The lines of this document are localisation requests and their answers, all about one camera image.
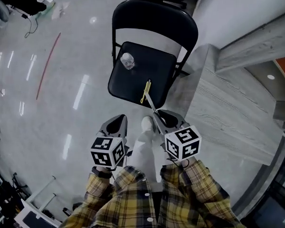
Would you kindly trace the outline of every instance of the polished floor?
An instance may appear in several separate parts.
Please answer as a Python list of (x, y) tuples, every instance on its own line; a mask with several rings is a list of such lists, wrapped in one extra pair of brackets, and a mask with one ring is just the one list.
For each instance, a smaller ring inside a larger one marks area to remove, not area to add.
[[(51, 175), (56, 176), (57, 180), (40, 195), (37, 204), (48, 194), (57, 194), (48, 209), (59, 220), (65, 219), (63, 207), (71, 208), (74, 198), (83, 197), (93, 165), (88, 144), (101, 124), (126, 114), (127, 145), (132, 147), (141, 132), (141, 119), (151, 113), (150, 109), (114, 98), (107, 91), (112, 71), (111, 19), (122, 1), (58, 0), (69, 3), (65, 13), (54, 20), (51, 12), (40, 17), (37, 31), (28, 38), (24, 35), (29, 21), (17, 12), (0, 30), (0, 171), (7, 180), (17, 172), (31, 191)], [(44, 66), (59, 33), (36, 100)], [(117, 42), (126, 40), (175, 55), (180, 50), (173, 41), (147, 31), (119, 31)], [(155, 154), (159, 169), (162, 152), (156, 149)], [(233, 159), (232, 155), (226, 160), (226, 165), (237, 165), (238, 173), (246, 176), (217, 180), (232, 193), (234, 203), (261, 164), (244, 159), (238, 162), (239, 158)]]

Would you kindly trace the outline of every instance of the chair backrest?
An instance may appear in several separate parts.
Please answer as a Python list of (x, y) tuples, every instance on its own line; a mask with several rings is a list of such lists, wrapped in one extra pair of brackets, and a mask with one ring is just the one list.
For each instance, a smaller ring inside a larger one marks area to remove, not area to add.
[(198, 39), (198, 28), (192, 16), (182, 9), (150, 0), (126, 0), (113, 13), (113, 34), (116, 29), (145, 29), (168, 37), (190, 54)]

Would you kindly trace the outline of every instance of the chair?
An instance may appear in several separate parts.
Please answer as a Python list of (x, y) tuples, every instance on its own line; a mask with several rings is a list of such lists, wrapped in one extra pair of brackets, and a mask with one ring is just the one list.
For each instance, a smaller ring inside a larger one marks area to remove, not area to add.
[[(116, 43), (116, 30), (132, 28), (145, 29), (168, 37), (181, 46), (187, 53), (181, 62), (174, 55), (129, 41), (122, 45)], [(113, 13), (113, 70), (108, 83), (111, 95), (139, 105), (150, 107), (144, 100), (143, 90), (150, 79), (149, 95), (155, 108), (165, 103), (168, 90), (182, 71), (198, 39), (198, 28), (193, 18), (182, 9), (149, 0), (126, 0), (119, 4)], [(120, 47), (116, 57), (116, 47)], [(134, 57), (135, 67), (127, 70), (120, 61), (123, 53)]]

